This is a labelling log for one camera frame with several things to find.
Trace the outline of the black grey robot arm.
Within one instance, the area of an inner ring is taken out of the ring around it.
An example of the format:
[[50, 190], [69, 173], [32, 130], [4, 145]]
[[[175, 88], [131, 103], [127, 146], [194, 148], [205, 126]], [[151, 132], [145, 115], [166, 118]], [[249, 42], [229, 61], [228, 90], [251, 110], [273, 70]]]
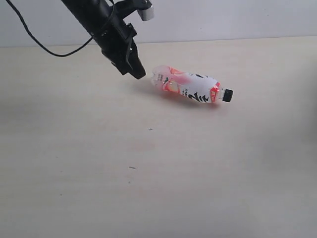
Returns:
[[151, 19], [149, 0], [122, 0], [112, 6], [105, 0], [64, 0], [63, 4], [122, 75], [129, 73], [136, 79], [146, 75], [133, 39], [137, 32], [124, 18], [138, 11], [143, 21]]

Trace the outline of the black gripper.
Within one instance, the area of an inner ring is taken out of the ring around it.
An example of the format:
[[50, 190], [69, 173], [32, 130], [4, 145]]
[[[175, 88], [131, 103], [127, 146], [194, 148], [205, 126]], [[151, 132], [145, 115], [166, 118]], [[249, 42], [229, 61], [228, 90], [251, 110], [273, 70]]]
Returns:
[[146, 71], [139, 59], [138, 49], [133, 37], [136, 30], [130, 23], [125, 23], [121, 16], [112, 17], [100, 14], [90, 16], [89, 30], [102, 54], [122, 74], [130, 74], [136, 79], [146, 75]]

